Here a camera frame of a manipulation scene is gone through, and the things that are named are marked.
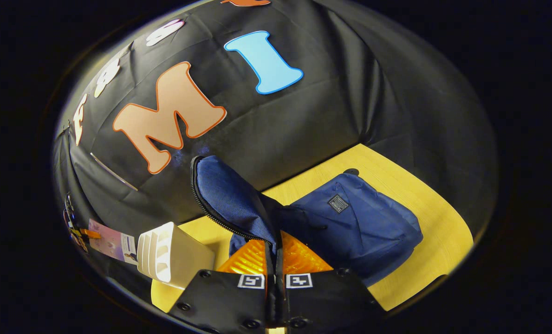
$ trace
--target black background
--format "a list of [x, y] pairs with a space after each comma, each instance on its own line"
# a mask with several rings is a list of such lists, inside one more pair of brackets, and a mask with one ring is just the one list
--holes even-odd
[[[501, 159], [499, 204], [475, 253], [378, 330], [552, 333], [552, 1], [360, 2], [458, 66]], [[82, 51], [181, 3], [0, 1], [0, 332], [178, 332], [110, 289], [61, 237], [49, 166], [57, 114], [44, 110]]]

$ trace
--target orange object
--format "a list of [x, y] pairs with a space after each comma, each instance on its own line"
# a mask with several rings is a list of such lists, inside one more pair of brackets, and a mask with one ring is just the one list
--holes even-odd
[[99, 232], [87, 230], [85, 228], [81, 228], [80, 232], [84, 233], [85, 235], [87, 235], [91, 239], [100, 239], [100, 233]]
[[[315, 252], [298, 239], [284, 231], [282, 244], [284, 248], [284, 274], [316, 273], [333, 270]], [[218, 271], [239, 274], [263, 274], [266, 272], [266, 247], [261, 240], [250, 240], [233, 254]]]
[[270, 0], [222, 0], [220, 3], [225, 4], [227, 2], [232, 2], [234, 6], [239, 7], [253, 7], [253, 6], [263, 6], [269, 5]]

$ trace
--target cutout letter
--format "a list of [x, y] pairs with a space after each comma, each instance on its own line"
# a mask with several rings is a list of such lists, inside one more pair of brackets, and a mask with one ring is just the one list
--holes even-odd
[[169, 36], [173, 32], [176, 32], [179, 30], [180, 27], [182, 27], [185, 24], [185, 22], [181, 21], [180, 19], [174, 19], [173, 21], [170, 21], [169, 23], [163, 25], [162, 27], [156, 29], [154, 32], [149, 34], [149, 36], [146, 38], [148, 43], [146, 43], [146, 46], [152, 46], [154, 44], [157, 44], [161, 40], [163, 40], [166, 36]]
[[114, 131], [123, 131], [148, 161], [148, 171], [159, 173], [170, 162], [167, 150], [159, 151], [150, 138], [180, 150], [183, 147], [176, 115], [185, 122], [187, 137], [197, 138], [210, 131], [227, 115], [214, 106], [189, 76], [187, 61], [172, 66], [156, 82], [157, 110], [127, 104], [113, 122]]
[[113, 78], [117, 75], [117, 72], [119, 72], [118, 58], [115, 59], [115, 61], [112, 61], [109, 66], [106, 66], [102, 74], [98, 77], [98, 80], [96, 81], [96, 88], [94, 89], [94, 97], [100, 96], [102, 90], [111, 80], [113, 80]]
[[290, 67], [267, 41], [269, 32], [251, 32], [224, 45], [228, 51], [237, 51], [247, 61], [259, 78], [255, 89], [260, 94], [282, 90], [301, 80], [303, 71]]
[[267, 5], [271, 1], [269, 0], [223, 0], [220, 3], [224, 4], [226, 2], [230, 2], [234, 6], [239, 6], [239, 7], [251, 7], [251, 6]]
[[74, 113], [74, 131], [76, 132], [76, 146], [80, 144], [80, 139], [82, 138], [81, 122], [84, 120], [84, 103], [86, 103], [87, 98], [88, 94], [84, 94], [84, 97], [82, 97], [80, 104], [78, 104], [78, 109], [76, 109], [76, 112]]

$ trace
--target pink card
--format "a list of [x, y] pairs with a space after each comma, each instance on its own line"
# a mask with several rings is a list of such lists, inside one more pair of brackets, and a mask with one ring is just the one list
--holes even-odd
[[88, 223], [88, 229], [100, 233], [100, 239], [90, 239], [93, 249], [117, 260], [137, 265], [137, 247], [131, 235], [115, 231], [92, 219]]

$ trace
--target bag label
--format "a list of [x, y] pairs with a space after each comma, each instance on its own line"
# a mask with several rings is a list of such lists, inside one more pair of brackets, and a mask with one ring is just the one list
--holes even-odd
[[311, 274], [290, 274], [286, 275], [286, 288], [306, 289], [312, 288]]
[[265, 289], [265, 281], [266, 279], [263, 275], [242, 274], [237, 287], [243, 289]]
[[344, 211], [347, 207], [349, 207], [350, 205], [348, 205], [348, 203], [346, 203], [342, 197], [340, 197], [340, 195], [336, 194], [335, 196], [333, 196], [332, 199], [330, 199], [328, 202], [329, 206], [331, 206], [332, 209], [334, 209], [336, 212], [338, 213], [341, 213], [342, 211]]

